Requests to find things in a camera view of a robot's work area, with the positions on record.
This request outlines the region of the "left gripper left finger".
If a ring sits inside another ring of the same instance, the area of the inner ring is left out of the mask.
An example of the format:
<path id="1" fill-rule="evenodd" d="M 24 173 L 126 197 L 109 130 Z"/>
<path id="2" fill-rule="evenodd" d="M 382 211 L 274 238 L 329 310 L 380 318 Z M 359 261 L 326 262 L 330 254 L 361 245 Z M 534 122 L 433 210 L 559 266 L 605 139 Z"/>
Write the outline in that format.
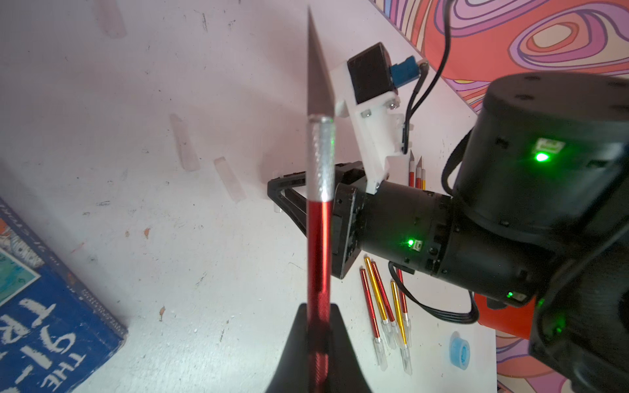
<path id="1" fill-rule="evenodd" d="M 308 392 L 308 356 L 307 305 L 301 304 L 293 319 L 278 367 L 266 392 Z"/>

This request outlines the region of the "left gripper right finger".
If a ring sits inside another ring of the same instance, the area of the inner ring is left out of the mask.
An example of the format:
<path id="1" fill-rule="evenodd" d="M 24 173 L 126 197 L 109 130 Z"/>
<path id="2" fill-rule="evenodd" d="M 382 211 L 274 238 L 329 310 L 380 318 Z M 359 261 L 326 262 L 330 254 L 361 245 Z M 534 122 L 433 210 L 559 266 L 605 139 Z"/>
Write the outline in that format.
<path id="1" fill-rule="evenodd" d="M 330 314 L 328 392 L 371 392 L 336 304 Z"/>

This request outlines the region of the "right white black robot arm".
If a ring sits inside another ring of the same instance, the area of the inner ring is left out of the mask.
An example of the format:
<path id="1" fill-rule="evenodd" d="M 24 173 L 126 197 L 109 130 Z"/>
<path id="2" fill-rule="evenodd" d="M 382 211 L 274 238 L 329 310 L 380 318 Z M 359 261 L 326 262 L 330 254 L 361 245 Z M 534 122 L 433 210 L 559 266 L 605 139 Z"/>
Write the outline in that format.
<path id="1" fill-rule="evenodd" d="M 530 354 L 576 392 L 628 389 L 628 82 L 534 72 L 494 80 L 443 193 L 336 168 L 332 274 L 359 252 L 533 307 Z"/>

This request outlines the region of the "clear protective cap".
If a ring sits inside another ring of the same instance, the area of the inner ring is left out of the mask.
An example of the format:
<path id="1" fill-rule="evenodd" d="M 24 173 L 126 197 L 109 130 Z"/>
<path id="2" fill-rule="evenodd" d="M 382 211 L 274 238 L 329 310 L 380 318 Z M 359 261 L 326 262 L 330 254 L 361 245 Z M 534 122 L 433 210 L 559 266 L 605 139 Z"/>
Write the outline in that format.
<path id="1" fill-rule="evenodd" d="M 215 159 L 214 165 L 230 198 L 235 203 L 244 201 L 246 199 L 246 193 L 225 157 Z"/>
<path id="2" fill-rule="evenodd" d="M 123 16 L 116 0 L 98 0 L 96 3 L 97 22 L 103 33 L 110 39 L 122 39 L 127 35 Z"/>
<path id="3" fill-rule="evenodd" d="M 188 124 L 175 113 L 170 114 L 170 124 L 174 132 L 182 167 L 188 172 L 200 170 L 198 154 L 190 139 Z"/>

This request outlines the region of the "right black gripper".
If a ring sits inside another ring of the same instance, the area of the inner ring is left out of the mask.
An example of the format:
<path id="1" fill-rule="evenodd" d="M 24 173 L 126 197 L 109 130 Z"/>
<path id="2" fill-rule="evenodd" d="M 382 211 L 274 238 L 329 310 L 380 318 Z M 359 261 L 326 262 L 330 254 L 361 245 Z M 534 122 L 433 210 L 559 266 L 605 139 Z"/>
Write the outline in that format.
<path id="1" fill-rule="evenodd" d="M 365 253 L 402 270 L 435 276 L 450 237 L 449 196 L 385 181 L 375 194 L 366 191 L 361 162 L 339 164 L 332 215 L 332 276 L 343 279 Z M 298 229 L 307 233 L 307 200 L 297 188 L 306 173 L 273 178 L 267 196 Z"/>

